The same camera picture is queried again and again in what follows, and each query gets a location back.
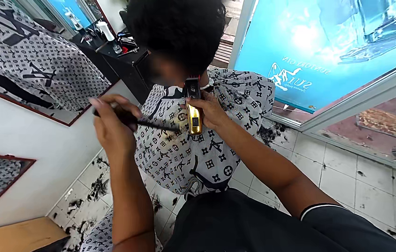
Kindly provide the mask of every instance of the barber's arm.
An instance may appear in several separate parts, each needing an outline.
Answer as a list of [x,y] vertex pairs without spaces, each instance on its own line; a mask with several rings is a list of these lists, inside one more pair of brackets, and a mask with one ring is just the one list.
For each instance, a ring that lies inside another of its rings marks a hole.
[[142,113],[128,99],[117,94],[104,95],[90,102],[100,114],[94,118],[94,126],[111,166],[113,251],[153,252],[153,207],[134,161],[136,140],[133,131],[120,122],[109,104],[118,103],[136,117]]
[[190,99],[188,103],[203,109],[204,124],[214,129],[246,167],[273,190],[292,216],[299,217],[306,207],[314,204],[339,204],[288,159],[253,138],[232,121],[213,95],[203,91],[202,97],[204,100]]

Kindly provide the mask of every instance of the blue advertisement poster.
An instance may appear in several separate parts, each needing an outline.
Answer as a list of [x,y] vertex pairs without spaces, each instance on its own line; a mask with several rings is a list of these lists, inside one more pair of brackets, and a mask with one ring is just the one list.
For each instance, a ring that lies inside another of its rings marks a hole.
[[48,1],[64,18],[64,20],[66,20],[66,22],[69,24],[70,27],[72,27],[72,29],[75,29],[72,24],[72,21],[70,21],[70,19],[64,15],[68,11],[70,11],[77,17],[79,23],[83,27],[88,27],[91,24],[75,0],[48,0]]
[[396,68],[396,0],[258,0],[235,69],[313,113]]

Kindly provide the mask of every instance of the white wall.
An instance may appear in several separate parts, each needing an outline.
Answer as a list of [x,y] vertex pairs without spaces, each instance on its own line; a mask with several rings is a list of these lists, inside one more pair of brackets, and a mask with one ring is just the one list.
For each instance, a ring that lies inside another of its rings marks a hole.
[[[108,93],[139,104],[122,81]],[[37,160],[0,197],[0,226],[47,214],[101,148],[92,120],[89,109],[67,127],[0,98],[0,155]]]
[[119,11],[126,7],[126,0],[97,0],[97,2],[105,13],[114,32],[122,31],[126,26],[120,18]]

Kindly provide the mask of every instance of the barber's hand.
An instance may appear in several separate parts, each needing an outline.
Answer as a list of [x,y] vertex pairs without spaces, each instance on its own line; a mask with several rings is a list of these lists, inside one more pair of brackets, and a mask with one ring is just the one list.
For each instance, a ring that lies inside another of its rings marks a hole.
[[[109,161],[113,162],[120,161],[122,158],[132,158],[136,150],[136,140],[134,139],[133,130],[117,118],[110,104],[118,103],[119,106],[130,111],[137,118],[142,116],[139,108],[119,94],[104,95],[98,99],[91,98],[89,101],[100,114],[100,117],[94,118],[94,126],[97,138],[105,149]],[[137,126],[131,125],[130,127],[135,130]]]
[[223,108],[220,106],[217,98],[214,97],[213,94],[210,94],[204,90],[201,91],[200,99],[191,99],[186,98],[186,102],[192,106],[202,108],[204,112],[203,123],[206,127],[217,130],[221,126],[230,120],[226,112],[224,112]]

